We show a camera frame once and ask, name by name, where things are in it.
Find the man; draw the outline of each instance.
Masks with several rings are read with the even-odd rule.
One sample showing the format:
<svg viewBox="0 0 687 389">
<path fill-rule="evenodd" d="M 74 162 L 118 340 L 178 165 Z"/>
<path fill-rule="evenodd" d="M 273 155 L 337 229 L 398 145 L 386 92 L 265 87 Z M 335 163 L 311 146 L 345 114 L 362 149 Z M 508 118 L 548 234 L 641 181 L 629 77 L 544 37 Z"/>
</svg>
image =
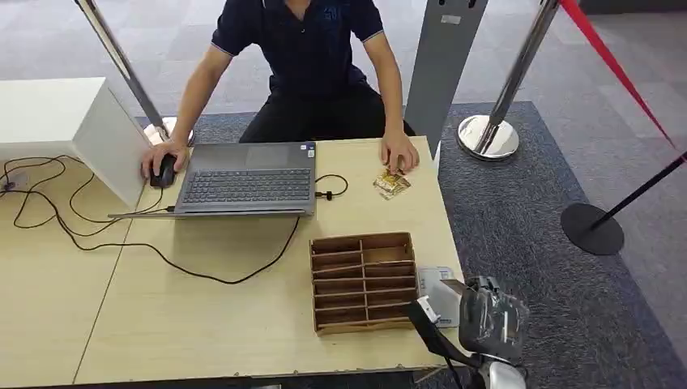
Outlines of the man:
<svg viewBox="0 0 687 389">
<path fill-rule="evenodd" d="M 379 96 L 352 64 L 350 36 L 363 42 Z M 159 173 L 165 154 L 183 168 L 187 139 L 221 75 L 246 46 L 270 63 L 271 95 L 240 142 L 382 138 L 380 159 L 392 172 L 418 165 L 414 135 L 401 114 L 398 65 L 373 0 L 227 0 L 212 44 L 191 75 L 172 138 L 143 158 L 143 174 Z"/>
</svg>

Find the navy polo shirt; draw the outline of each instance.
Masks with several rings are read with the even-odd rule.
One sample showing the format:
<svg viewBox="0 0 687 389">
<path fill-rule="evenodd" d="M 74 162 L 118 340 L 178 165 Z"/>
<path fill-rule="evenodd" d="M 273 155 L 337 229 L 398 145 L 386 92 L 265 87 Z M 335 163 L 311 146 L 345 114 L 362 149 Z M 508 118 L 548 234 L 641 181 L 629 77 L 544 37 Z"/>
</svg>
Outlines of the navy polo shirt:
<svg viewBox="0 0 687 389">
<path fill-rule="evenodd" d="M 232 56 L 259 45 L 273 92 L 331 96 L 366 83 L 352 64 L 351 32 L 363 42 L 382 32 L 372 0 L 311 0 L 302 21 L 284 0 L 227 0 L 212 44 Z"/>
</svg>

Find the stanchion post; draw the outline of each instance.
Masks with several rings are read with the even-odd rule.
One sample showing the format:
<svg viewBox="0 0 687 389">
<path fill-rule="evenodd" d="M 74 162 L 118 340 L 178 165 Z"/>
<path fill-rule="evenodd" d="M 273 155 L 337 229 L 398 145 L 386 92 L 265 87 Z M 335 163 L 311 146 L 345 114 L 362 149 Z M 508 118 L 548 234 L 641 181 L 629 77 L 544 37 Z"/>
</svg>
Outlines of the stanchion post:
<svg viewBox="0 0 687 389">
<path fill-rule="evenodd" d="M 471 116 L 460 123 L 456 130 L 456 139 L 471 156 L 481 160 L 503 160 L 518 150 L 518 133 L 504 118 L 559 5 L 560 0 L 542 2 L 491 114 Z"/>
<path fill-rule="evenodd" d="M 644 192 L 666 178 L 687 160 L 687 152 L 623 199 L 611 211 L 590 204 L 574 203 L 561 214 L 563 232 L 573 244 L 595 255 L 617 254 L 625 244 L 621 225 L 613 217 Z"/>
<path fill-rule="evenodd" d="M 162 140 L 169 139 L 169 131 L 167 126 L 160 116 L 160 113 L 152 104 L 148 94 L 143 89 L 143 85 L 136 76 L 133 67 L 131 67 L 131 64 L 129 63 L 129 60 L 126 58 L 122 47 L 117 43 L 117 40 L 115 40 L 112 30 L 110 30 L 108 24 L 105 22 L 105 19 L 103 19 L 98 6 L 93 0 L 74 1 L 86 16 L 86 19 L 88 19 L 91 27 L 93 27 L 93 30 L 98 35 L 98 38 L 100 38 L 100 42 L 102 42 L 109 56 L 114 61 L 115 66 L 117 66 L 119 72 L 122 73 L 122 77 L 124 77 L 124 80 L 129 85 L 129 88 L 134 93 L 136 100 L 138 100 L 139 104 L 141 104 L 143 112 L 157 130 L 160 138 Z"/>
</svg>

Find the black pants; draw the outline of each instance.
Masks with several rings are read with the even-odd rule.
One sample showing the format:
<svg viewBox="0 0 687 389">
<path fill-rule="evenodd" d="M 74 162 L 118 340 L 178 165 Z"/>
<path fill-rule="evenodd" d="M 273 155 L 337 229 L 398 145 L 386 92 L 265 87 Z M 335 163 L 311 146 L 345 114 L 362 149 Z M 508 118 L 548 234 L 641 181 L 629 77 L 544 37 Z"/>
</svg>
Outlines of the black pants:
<svg viewBox="0 0 687 389">
<path fill-rule="evenodd" d="M 381 138 L 384 103 L 368 85 L 347 88 L 339 96 L 302 99 L 272 93 L 248 125 L 240 143 Z M 406 134 L 415 135 L 403 122 Z"/>
</svg>

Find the small package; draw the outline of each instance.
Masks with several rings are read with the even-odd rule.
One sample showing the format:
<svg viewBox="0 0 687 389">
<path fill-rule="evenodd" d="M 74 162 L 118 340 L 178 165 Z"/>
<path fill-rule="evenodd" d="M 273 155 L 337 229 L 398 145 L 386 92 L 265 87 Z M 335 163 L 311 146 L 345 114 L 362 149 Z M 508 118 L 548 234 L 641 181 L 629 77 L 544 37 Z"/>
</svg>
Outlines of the small package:
<svg viewBox="0 0 687 389">
<path fill-rule="evenodd" d="M 401 174 L 391 174 L 385 169 L 372 184 L 384 199 L 391 200 L 410 187 L 410 182 Z"/>
</svg>

